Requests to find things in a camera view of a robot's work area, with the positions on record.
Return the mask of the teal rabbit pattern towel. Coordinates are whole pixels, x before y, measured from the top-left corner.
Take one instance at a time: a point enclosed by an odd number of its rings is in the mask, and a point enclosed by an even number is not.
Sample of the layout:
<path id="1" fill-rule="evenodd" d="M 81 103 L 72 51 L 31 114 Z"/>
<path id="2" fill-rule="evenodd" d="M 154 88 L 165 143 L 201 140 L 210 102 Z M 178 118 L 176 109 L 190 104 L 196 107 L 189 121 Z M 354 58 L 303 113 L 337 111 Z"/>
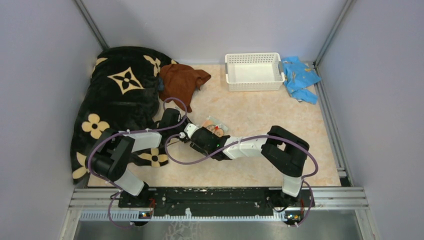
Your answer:
<path id="1" fill-rule="evenodd" d="M 229 128 L 223 122 L 212 116 L 208 116 L 201 126 L 218 137 L 224 136 L 228 133 L 229 130 Z"/>

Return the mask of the brown towel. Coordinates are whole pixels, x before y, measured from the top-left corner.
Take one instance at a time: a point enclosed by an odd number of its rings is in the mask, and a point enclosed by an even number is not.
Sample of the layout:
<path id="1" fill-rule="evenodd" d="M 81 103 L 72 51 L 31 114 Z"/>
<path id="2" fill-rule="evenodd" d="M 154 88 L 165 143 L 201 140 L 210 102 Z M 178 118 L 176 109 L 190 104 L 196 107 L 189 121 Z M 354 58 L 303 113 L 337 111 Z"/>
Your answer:
<path id="1" fill-rule="evenodd" d="M 159 77 L 164 85 L 163 91 L 158 93 L 159 98 L 162 101 L 178 98 L 180 101 L 175 104 L 181 109 L 186 106 L 187 112 L 191 113 L 190 103 L 194 92 L 211 79 L 211 74 L 185 64 L 169 64 L 161 68 Z"/>

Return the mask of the white plastic basket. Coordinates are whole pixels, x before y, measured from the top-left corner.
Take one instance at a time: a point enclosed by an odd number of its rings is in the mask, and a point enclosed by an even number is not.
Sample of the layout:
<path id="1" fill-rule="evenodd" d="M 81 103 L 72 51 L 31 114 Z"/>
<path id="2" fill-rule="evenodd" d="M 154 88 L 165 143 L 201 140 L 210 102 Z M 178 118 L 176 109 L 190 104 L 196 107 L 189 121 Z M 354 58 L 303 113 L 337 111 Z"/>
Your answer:
<path id="1" fill-rule="evenodd" d="M 285 74 L 277 52 L 229 53 L 225 78 L 230 92 L 278 91 Z"/>

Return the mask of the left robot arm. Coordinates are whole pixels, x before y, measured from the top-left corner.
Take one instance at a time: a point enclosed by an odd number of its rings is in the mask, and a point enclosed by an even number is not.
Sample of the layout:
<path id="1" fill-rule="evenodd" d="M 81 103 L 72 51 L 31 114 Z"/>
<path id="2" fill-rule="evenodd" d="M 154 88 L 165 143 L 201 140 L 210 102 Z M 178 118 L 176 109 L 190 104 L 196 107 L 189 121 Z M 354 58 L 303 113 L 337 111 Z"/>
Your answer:
<path id="1" fill-rule="evenodd" d="M 186 140 L 184 128 L 191 121 L 177 109 L 168 108 L 155 129 L 115 131 L 108 129 L 93 146 L 85 165 L 91 174 L 119 189 L 119 196 L 129 198 L 138 207 L 153 202 L 149 185 L 135 176 L 128 164 L 163 167 L 169 163 L 167 139 Z"/>

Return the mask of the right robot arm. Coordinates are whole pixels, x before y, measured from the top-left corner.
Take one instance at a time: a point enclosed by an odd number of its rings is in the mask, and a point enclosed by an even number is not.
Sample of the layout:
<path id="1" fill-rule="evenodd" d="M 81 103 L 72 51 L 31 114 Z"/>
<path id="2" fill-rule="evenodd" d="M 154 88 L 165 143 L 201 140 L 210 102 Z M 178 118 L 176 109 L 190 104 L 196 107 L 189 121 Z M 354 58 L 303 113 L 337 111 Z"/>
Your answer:
<path id="1" fill-rule="evenodd" d="M 310 156 L 309 144 L 288 130 L 274 125 L 264 135 L 218 136 L 205 127 L 188 124 L 184 134 L 190 147 L 217 161 L 264 157 L 279 172 L 283 183 L 279 197 L 270 197 L 273 207 L 295 206 L 301 200 L 303 171 Z"/>

